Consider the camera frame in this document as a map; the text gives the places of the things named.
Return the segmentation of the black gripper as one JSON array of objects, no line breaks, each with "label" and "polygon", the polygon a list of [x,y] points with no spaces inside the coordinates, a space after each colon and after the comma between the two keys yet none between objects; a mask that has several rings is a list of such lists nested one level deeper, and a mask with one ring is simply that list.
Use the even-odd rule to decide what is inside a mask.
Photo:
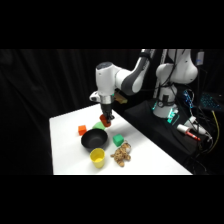
[{"label": "black gripper", "polygon": [[112,105],[111,104],[102,104],[101,105],[101,109],[102,109],[102,119],[103,120],[107,120],[106,117],[109,117],[109,121],[112,121],[115,119],[115,116],[112,114]]}]

